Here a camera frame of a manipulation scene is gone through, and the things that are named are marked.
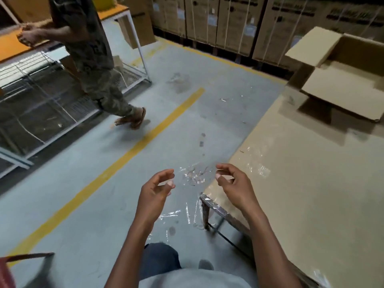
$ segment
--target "orange shelf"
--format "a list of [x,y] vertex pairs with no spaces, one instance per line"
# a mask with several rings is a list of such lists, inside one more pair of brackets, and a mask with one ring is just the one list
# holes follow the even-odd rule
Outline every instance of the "orange shelf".
[[[98,14],[101,20],[105,20],[127,10],[128,7],[117,4],[115,8],[99,12]],[[21,29],[18,29],[0,36],[0,63],[33,50],[19,42],[17,35],[20,32]]]

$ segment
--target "dark patterned shirt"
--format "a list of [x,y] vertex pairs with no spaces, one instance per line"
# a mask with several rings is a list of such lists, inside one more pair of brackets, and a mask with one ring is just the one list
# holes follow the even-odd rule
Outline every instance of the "dark patterned shirt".
[[112,69],[113,57],[103,26],[92,0],[49,0],[51,16],[56,28],[85,26],[90,39],[66,43],[79,72]]

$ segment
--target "concrete floor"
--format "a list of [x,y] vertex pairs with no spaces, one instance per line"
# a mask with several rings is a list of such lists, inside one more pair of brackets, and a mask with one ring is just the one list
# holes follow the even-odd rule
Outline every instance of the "concrete floor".
[[[111,22],[104,27],[113,54],[127,63],[134,61],[137,51],[124,41],[118,25]],[[173,246],[185,268],[197,268],[205,259],[215,270],[257,286],[252,262],[221,236],[202,230],[197,199],[213,173],[207,174],[204,183],[192,186],[182,169],[193,164],[204,169],[227,161],[275,101],[283,83],[164,40],[144,47],[144,51],[153,84],[140,86],[127,97],[133,105],[146,107],[144,127],[138,131],[125,126],[111,128],[115,117],[103,114],[50,146],[46,150],[50,155],[38,154],[35,159],[39,164],[32,172],[15,170],[1,181],[8,190],[0,190],[0,254],[20,247],[25,238],[33,252],[56,253],[45,266],[42,260],[13,266],[17,287],[36,286],[33,279],[48,281],[49,287],[103,287],[132,223],[141,186],[165,168],[175,169],[176,189],[148,242]],[[200,88],[205,92],[192,106],[122,164],[58,227],[38,229],[48,219],[51,223],[64,219],[52,216]],[[167,216],[178,210],[177,216]],[[211,223],[217,221],[216,215],[210,219]],[[220,231],[234,244],[245,243],[244,248],[249,248],[247,240],[228,224]]]

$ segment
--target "white label on box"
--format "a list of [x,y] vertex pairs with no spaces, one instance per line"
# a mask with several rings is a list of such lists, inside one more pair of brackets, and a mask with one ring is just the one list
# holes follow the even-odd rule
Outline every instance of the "white label on box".
[[217,26],[217,16],[208,14],[208,25]]
[[181,19],[181,20],[185,20],[185,13],[184,13],[184,10],[182,9],[177,9],[177,18]]
[[248,24],[244,29],[244,35],[255,37],[257,27],[251,24]]
[[292,42],[291,42],[291,48],[296,45],[296,43],[299,42],[299,40],[303,38],[301,35],[295,35],[292,39]]
[[153,3],[153,11],[160,12],[159,4]]

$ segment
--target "yellow container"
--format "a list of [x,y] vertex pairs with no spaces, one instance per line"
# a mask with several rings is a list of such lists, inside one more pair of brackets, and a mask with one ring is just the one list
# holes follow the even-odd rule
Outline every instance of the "yellow container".
[[93,0],[96,10],[99,12],[112,9],[116,6],[114,0]]

